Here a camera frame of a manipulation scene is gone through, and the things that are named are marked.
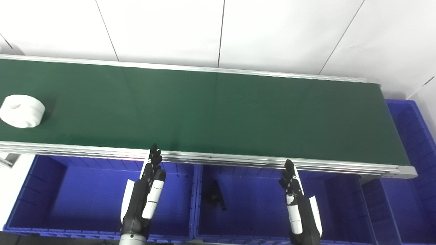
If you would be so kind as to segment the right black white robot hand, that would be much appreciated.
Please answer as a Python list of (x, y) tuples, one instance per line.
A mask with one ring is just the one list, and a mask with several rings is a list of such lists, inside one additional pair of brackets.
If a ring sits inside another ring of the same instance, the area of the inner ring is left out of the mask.
[(322, 225), (316, 197), (307, 197), (294, 163), (287, 159), (281, 171), (280, 186), (290, 221), (290, 242), (293, 245), (320, 245)]

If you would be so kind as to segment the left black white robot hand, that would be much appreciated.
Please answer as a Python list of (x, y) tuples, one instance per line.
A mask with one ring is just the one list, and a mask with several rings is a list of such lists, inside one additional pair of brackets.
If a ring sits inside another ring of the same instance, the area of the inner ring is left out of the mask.
[(145, 245), (149, 238), (151, 221), (167, 175), (160, 166), (161, 161), (161, 150), (154, 143), (139, 179), (126, 183), (120, 217), (120, 245)]

